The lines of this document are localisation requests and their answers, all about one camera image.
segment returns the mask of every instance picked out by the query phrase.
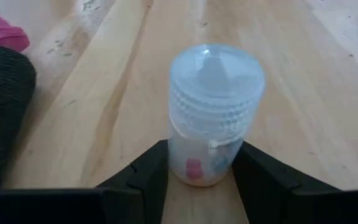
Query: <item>wood grain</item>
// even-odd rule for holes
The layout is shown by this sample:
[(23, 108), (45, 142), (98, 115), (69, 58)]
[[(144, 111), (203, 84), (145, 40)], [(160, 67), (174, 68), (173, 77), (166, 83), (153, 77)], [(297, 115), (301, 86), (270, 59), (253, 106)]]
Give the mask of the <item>wood grain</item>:
[[(48, 0), (39, 2), (50, 4), (42, 30), (5, 2), (0, 15), (33, 38), (27, 54), (39, 71), (7, 188), (93, 187), (167, 138), (170, 62), (212, 42), (248, 51), (265, 71), (246, 140), (340, 189), (358, 188), (358, 2)], [(170, 174), (163, 223), (225, 221), (247, 221), (231, 172), (206, 189)]]

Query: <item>clear plastic jar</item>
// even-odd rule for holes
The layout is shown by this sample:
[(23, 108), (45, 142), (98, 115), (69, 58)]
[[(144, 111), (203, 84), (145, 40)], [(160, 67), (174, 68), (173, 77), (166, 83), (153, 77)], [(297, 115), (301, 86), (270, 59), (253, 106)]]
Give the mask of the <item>clear plastic jar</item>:
[(263, 71), (242, 50), (192, 47), (170, 69), (168, 140), (171, 170), (184, 182), (209, 186), (231, 166), (264, 91)]

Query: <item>plastic bottle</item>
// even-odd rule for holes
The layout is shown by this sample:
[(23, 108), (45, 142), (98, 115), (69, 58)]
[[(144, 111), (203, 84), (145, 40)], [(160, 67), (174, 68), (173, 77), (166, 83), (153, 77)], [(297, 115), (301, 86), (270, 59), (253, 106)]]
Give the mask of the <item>plastic bottle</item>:
[(168, 140), (171, 170), (184, 182), (209, 186), (229, 170), (264, 91), (263, 71), (242, 50), (192, 47), (170, 69)]

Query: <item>translucent lid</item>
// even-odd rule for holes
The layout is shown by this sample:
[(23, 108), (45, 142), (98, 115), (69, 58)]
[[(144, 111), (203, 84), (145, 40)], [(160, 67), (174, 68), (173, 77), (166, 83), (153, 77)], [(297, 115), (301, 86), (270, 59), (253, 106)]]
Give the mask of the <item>translucent lid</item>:
[(192, 47), (170, 70), (170, 117), (190, 135), (227, 139), (244, 133), (264, 90), (263, 71), (243, 50)]

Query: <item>pink cloth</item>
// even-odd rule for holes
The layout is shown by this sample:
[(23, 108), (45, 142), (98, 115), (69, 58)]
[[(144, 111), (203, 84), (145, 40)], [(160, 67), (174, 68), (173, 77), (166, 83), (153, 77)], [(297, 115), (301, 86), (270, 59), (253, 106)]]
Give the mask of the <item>pink cloth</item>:
[(7, 21), (0, 17), (0, 46), (21, 52), (29, 45), (29, 38), (23, 29), (11, 26)]

